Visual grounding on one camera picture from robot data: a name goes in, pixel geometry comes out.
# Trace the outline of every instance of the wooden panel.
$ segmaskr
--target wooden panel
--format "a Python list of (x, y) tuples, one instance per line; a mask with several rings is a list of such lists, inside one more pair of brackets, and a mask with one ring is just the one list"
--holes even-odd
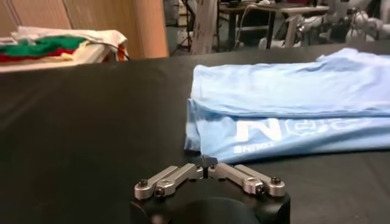
[(129, 40), (131, 58), (168, 55), (161, 0), (64, 0), (75, 29), (115, 29)]
[(10, 37), (10, 32), (15, 31), (16, 26), (7, 1), (0, 0), (0, 37)]
[(62, 0), (12, 0), (11, 3), (23, 26), (71, 28)]
[(135, 5), (138, 33), (144, 56), (157, 58), (168, 56), (163, 1), (132, 0)]

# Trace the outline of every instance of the green cloth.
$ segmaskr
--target green cloth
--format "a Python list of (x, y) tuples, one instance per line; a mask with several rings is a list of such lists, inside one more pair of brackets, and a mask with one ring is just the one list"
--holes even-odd
[(27, 40), (20, 41), (17, 45), (0, 46), (0, 54), (11, 57), (42, 57), (58, 48), (74, 50), (86, 39), (81, 37), (44, 37), (35, 40), (35, 44), (29, 44)]

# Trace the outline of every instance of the bolt head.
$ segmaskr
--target bolt head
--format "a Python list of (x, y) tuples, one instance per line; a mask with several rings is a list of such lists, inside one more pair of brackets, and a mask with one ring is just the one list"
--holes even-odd
[(140, 182), (138, 182), (139, 187), (145, 187), (147, 186), (147, 179), (142, 179)]
[(280, 184), (282, 180), (279, 177), (271, 177), (271, 184)]
[(164, 191), (163, 188), (158, 187), (158, 188), (156, 188), (156, 190), (154, 191), (154, 194), (155, 194), (156, 196), (158, 196), (158, 197), (162, 197), (162, 196), (164, 196), (165, 191)]

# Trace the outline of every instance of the light blue shirt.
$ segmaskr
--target light blue shirt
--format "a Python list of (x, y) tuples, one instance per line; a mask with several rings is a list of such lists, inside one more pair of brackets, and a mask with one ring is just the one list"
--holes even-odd
[(312, 63), (197, 66), (186, 149), (227, 163), (390, 146), (390, 59), (343, 49)]

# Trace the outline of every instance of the black tablecloth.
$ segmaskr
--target black tablecloth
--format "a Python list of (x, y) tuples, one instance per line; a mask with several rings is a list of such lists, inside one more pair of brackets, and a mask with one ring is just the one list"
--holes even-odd
[[(313, 61), (344, 45), (162, 58), (0, 75), (0, 223), (128, 223), (133, 185), (183, 152), (198, 64)], [(366, 52), (390, 54), (390, 42)], [(292, 223), (389, 223), (390, 152), (259, 161)]]

